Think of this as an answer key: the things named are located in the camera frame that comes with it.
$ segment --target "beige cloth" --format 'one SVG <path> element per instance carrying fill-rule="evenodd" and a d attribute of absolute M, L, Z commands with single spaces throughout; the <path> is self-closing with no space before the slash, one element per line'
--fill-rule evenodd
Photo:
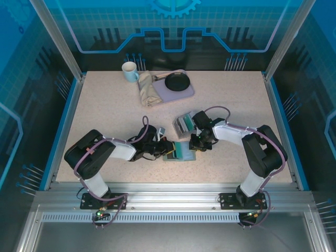
<path fill-rule="evenodd" d="M 156 104 L 162 103 L 161 97 L 155 91 L 152 85 L 152 75 L 149 71 L 145 71 L 139 77 L 139 89 L 141 104 L 145 107 L 152 107 Z"/>

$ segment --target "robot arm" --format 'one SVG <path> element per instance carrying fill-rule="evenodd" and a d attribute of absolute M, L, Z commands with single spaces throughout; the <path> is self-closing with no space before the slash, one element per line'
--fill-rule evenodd
<path fill-rule="evenodd" d="M 193 116 L 196 125 L 196 134 L 191 135 L 191 150 L 211 150 L 218 140 L 226 140 L 244 147 L 251 171 L 246 179 L 237 188 L 237 199 L 242 207 L 252 200 L 260 187 L 267 182 L 270 174 L 282 165 L 278 151 L 271 143 L 256 133 L 228 123 L 222 118 L 211 120 L 204 111 Z M 269 126 L 263 125 L 254 129 L 269 138 L 282 152 L 287 160 L 287 154 Z"/>
<path fill-rule="evenodd" d="M 101 143 L 80 163 L 76 171 L 92 194 L 98 198 L 111 197 L 110 189 L 99 173 L 108 158 L 134 162 L 142 158 L 144 153 L 158 158 L 174 150 L 173 143 L 163 137 L 163 128 L 156 130 L 151 125 L 148 126 L 147 131 L 145 128 L 141 129 L 138 136 L 132 138 L 133 141 L 112 139 Z M 91 130 L 65 153 L 64 159 L 74 169 L 81 158 L 103 139 L 106 138 L 99 131 Z"/>

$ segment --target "blue wall panel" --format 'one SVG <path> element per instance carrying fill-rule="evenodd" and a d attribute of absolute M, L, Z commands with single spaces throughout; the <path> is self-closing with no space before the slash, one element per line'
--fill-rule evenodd
<path fill-rule="evenodd" d="M 324 197 L 318 201 L 336 200 L 335 9 L 335 1 L 316 1 L 274 75 L 309 187 Z"/>
<path fill-rule="evenodd" d="M 16 249 L 39 185 L 23 167 L 44 170 L 73 77 L 29 1 L 0 6 L 0 240 L 7 252 Z"/>
<path fill-rule="evenodd" d="M 83 71 L 120 70 L 132 53 L 153 70 L 265 70 L 301 0 L 46 3 Z"/>

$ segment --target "black mounting plate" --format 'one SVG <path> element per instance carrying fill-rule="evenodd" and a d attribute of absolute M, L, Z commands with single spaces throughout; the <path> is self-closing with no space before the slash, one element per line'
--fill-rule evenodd
<path fill-rule="evenodd" d="M 124 193 L 111 193 L 111 197 L 118 197 L 120 195 L 122 195 Z M 118 200 L 116 200 L 113 204 L 111 204 L 110 206 L 108 206 L 107 209 L 109 210 L 117 210 L 120 206 L 120 204 L 122 203 L 123 198 L 120 198 Z M 80 203 L 80 209 L 94 209 L 94 210 L 98 210 L 99 208 L 104 206 L 104 202 L 100 201 L 94 197 L 91 196 L 91 194 L 89 193 L 83 193 L 82 195 L 82 200 Z M 126 209 L 126 202 L 124 203 L 124 205 L 121 207 L 122 210 Z"/>
<path fill-rule="evenodd" d="M 256 200 L 264 200 L 265 202 L 263 202 L 262 204 L 262 209 L 267 209 L 267 202 L 264 193 L 257 193 L 252 197 L 252 199 L 253 200 L 251 200 L 249 204 L 246 204 L 244 208 L 237 200 L 236 193 L 220 193 L 218 201 L 221 205 L 221 210 L 260 210 L 260 205 L 256 202 Z"/>

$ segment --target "mug handle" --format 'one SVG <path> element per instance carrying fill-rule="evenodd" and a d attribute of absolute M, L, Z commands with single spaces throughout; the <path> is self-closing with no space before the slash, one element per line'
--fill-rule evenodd
<path fill-rule="evenodd" d="M 137 81 L 139 79 L 139 74 L 137 72 L 134 73 L 135 74 L 135 81 Z"/>

